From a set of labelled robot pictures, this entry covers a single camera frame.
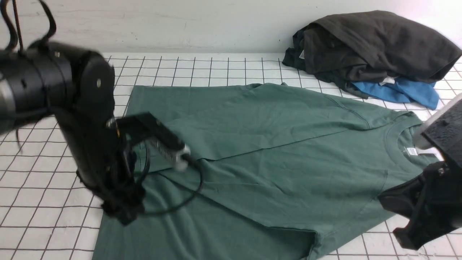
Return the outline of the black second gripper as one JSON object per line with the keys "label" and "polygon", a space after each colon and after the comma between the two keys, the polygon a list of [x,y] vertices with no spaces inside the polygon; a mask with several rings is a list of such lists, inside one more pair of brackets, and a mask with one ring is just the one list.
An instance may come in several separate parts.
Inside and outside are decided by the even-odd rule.
{"label": "black second gripper", "polygon": [[378,195],[382,208],[411,219],[393,230],[404,249],[424,244],[461,228],[461,173],[445,162],[427,166],[417,177]]}

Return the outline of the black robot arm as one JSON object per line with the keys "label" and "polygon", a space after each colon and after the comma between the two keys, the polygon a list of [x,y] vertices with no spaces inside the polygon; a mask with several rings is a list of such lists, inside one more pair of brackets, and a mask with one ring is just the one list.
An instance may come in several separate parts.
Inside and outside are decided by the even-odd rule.
{"label": "black robot arm", "polygon": [[461,227],[461,95],[422,123],[353,99],[285,84],[135,88],[114,116],[114,68],[97,52],[36,42],[1,54],[1,133],[53,115],[81,183],[121,225],[172,218],[211,201],[268,234],[309,235],[310,253],[373,207],[409,219],[404,248]]}

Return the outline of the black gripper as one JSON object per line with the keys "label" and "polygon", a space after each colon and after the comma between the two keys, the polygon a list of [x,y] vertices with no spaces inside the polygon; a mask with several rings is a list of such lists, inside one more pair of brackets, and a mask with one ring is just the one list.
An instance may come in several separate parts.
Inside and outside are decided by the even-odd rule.
{"label": "black gripper", "polygon": [[102,199],[104,212],[129,225],[144,213],[145,190],[134,177],[136,155],[113,115],[92,118],[56,109],[56,120],[84,186]]}

